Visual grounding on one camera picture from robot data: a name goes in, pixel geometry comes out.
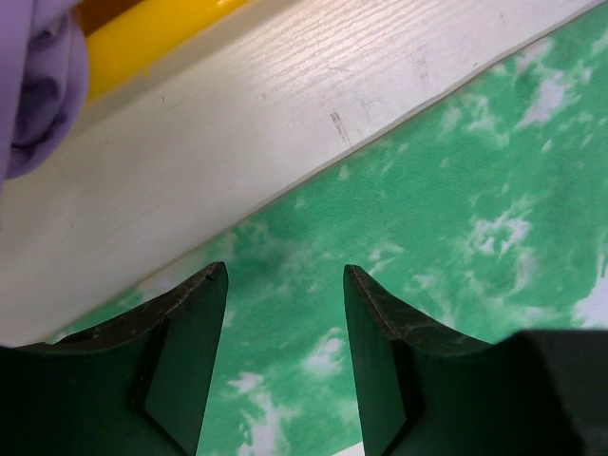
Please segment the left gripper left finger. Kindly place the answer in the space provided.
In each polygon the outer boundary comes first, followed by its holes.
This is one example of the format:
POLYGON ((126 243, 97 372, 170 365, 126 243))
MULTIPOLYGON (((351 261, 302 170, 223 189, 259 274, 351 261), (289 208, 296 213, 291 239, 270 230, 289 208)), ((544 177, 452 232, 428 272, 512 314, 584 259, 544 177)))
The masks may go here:
POLYGON ((1 350, 5 455, 193 455, 228 291, 215 262, 60 341, 1 350))

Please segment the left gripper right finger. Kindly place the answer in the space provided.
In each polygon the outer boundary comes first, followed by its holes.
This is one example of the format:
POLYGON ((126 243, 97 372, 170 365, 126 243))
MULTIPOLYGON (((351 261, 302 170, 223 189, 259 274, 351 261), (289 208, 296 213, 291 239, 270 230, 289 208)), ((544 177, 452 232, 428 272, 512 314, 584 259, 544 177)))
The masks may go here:
POLYGON ((607 333, 525 330, 488 344, 343 275, 369 455, 603 455, 607 333))

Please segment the green tie-dye trousers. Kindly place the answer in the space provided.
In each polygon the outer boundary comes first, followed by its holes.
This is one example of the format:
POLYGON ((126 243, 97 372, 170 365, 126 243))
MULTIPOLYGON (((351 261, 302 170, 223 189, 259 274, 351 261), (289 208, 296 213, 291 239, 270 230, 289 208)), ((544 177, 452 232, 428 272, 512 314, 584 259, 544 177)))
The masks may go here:
POLYGON ((361 439, 342 276, 361 266, 488 342, 607 324, 607 8, 440 103, 68 327, 222 261, 202 455, 332 455, 361 439))

